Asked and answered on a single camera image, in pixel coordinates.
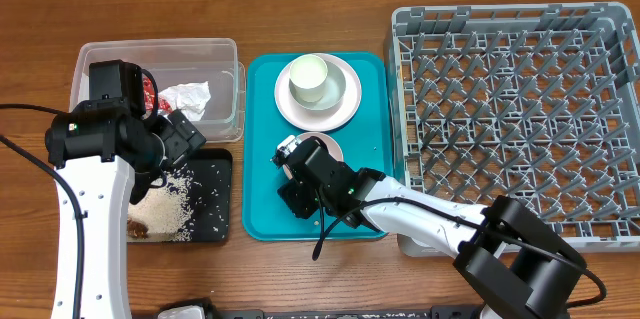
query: red object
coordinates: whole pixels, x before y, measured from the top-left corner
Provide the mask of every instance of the red object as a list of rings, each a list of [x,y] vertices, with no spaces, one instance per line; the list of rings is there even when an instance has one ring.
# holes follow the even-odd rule
[[[144,86],[144,106],[146,111],[150,112],[153,110],[153,103],[156,100],[156,94],[153,91],[153,85],[151,85],[151,80],[149,80],[149,78],[145,77],[142,80],[142,85]],[[170,114],[171,112],[173,112],[173,109],[166,100],[160,98],[158,111],[164,112],[165,114]]]

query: cup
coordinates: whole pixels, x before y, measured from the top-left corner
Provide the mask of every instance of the cup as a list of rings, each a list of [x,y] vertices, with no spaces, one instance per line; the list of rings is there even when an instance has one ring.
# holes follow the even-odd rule
[[[305,54],[291,63],[289,76],[300,99],[316,102],[324,95],[328,72],[327,63],[322,58]]]

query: wire grid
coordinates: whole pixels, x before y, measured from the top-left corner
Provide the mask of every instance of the wire grid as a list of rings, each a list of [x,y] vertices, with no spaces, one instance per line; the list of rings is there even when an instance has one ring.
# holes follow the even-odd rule
[[[635,61],[628,45],[613,60],[602,29],[397,38],[412,189],[465,203],[509,195],[568,236],[640,234],[612,71]]]

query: plastic box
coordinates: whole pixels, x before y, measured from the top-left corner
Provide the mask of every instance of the plastic box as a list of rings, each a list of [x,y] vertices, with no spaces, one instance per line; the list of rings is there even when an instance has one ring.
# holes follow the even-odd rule
[[[82,81],[88,78],[89,65],[116,59],[149,70],[160,91],[177,84],[208,81],[211,99],[204,116],[194,125],[209,143],[232,142],[242,137],[245,73],[233,40],[151,39],[85,44],[73,75],[69,110],[88,97],[88,85]]]
[[[582,252],[640,250],[640,45],[627,7],[399,8],[386,48],[401,182],[462,203],[509,195]]]

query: white plate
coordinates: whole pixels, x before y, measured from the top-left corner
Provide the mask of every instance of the white plate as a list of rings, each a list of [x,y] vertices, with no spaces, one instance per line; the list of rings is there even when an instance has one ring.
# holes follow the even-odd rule
[[[330,110],[323,110],[319,113],[303,108],[293,99],[289,90],[291,63],[287,64],[278,75],[274,94],[280,114],[289,123],[302,130],[325,132],[341,127],[355,115],[362,99],[362,86],[360,85],[358,74],[347,62],[330,54],[314,54],[342,70],[346,80],[346,89],[342,102]]]
[[[328,136],[327,134],[318,132],[306,132],[298,135],[297,138],[302,141],[305,139],[309,139],[312,136],[320,139],[327,146],[327,151],[329,152],[329,155],[333,157],[333,159],[337,161],[344,161],[344,155],[342,155],[342,149],[340,149],[340,145],[335,139]],[[291,171],[289,171],[289,168],[286,165],[282,167],[282,170],[284,170],[284,174],[287,176],[287,178],[292,178]]]

